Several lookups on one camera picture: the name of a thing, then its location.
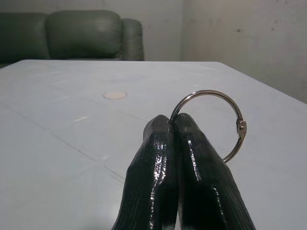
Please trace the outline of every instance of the silver ring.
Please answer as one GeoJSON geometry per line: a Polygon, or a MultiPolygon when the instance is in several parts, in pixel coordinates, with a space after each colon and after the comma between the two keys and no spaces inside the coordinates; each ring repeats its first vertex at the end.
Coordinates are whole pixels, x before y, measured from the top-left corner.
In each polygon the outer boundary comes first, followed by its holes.
{"type": "Polygon", "coordinates": [[[224,99],[225,101],[227,101],[231,107],[233,108],[233,110],[236,113],[236,132],[238,133],[238,141],[236,142],[235,147],[232,149],[232,151],[223,158],[223,161],[225,163],[227,163],[228,161],[230,161],[231,159],[233,159],[233,157],[238,153],[238,151],[240,150],[242,144],[243,144],[243,140],[245,138],[246,135],[246,130],[247,130],[247,124],[246,122],[243,120],[243,116],[241,114],[241,111],[239,109],[239,107],[237,106],[237,104],[234,102],[234,100],[232,100],[229,96],[227,96],[226,94],[219,92],[219,91],[215,91],[215,90],[199,90],[196,92],[193,92],[191,94],[189,94],[188,96],[186,96],[185,98],[183,98],[175,107],[175,109],[173,110],[173,113],[171,115],[171,122],[173,123],[174,120],[176,119],[180,109],[190,100],[192,100],[195,97],[199,97],[199,96],[203,96],[203,95],[213,95],[213,96],[217,96],[219,98],[224,99]]]}

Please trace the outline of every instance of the green sofa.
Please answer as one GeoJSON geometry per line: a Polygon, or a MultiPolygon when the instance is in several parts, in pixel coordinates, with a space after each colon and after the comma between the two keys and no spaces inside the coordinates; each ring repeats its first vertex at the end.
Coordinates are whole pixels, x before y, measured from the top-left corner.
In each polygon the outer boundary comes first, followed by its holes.
{"type": "Polygon", "coordinates": [[[0,13],[0,68],[23,59],[143,60],[142,25],[111,11],[0,13]]]}

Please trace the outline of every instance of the white table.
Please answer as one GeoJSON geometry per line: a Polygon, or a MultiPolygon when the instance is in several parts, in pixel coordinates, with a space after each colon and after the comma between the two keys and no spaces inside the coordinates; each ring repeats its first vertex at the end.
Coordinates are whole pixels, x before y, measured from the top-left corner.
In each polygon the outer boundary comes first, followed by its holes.
{"type": "MultiPolygon", "coordinates": [[[[200,89],[228,94],[248,123],[228,165],[256,227],[306,229],[306,104],[216,62],[51,60],[0,69],[0,229],[110,229],[146,122],[200,89]]],[[[236,117],[223,100],[182,111],[221,155],[232,149],[236,117]]]]}

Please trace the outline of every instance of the sofa armrest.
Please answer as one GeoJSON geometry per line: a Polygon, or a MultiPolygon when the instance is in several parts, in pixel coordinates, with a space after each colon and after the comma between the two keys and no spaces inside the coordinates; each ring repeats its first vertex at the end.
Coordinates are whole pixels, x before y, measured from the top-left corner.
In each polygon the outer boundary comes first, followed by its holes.
{"type": "Polygon", "coordinates": [[[143,61],[143,34],[142,25],[134,19],[123,19],[122,59],[143,61]]]}

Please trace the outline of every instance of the wall stain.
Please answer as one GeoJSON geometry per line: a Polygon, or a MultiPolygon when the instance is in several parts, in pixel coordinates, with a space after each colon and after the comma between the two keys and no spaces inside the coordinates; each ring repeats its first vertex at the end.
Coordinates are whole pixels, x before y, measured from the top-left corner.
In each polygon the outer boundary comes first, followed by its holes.
{"type": "Polygon", "coordinates": [[[217,19],[217,25],[220,25],[220,24],[222,23],[222,21],[223,21],[223,20],[222,20],[221,18],[218,18],[218,19],[217,19]]]}
{"type": "Polygon", "coordinates": [[[195,18],[190,18],[190,19],[189,19],[189,23],[190,23],[190,24],[196,24],[197,21],[196,21],[195,18]]]}
{"type": "Polygon", "coordinates": [[[59,10],[60,7],[59,7],[59,0],[55,0],[55,4],[56,4],[56,9],[59,10]]]}
{"type": "Polygon", "coordinates": [[[209,26],[213,27],[213,19],[209,19],[209,26]]]}
{"type": "Polygon", "coordinates": [[[165,24],[168,24],[168,23],[170,22],[170,20],[169,20],[169,19],[164,19],[163,22],[164,22],[165,24]]]}
{"type": "Polygon", "coordinates": [[[105,0],[101,0],[101,2],[102,2],[103,6],[106,6],[106,1],[105,0]]]}

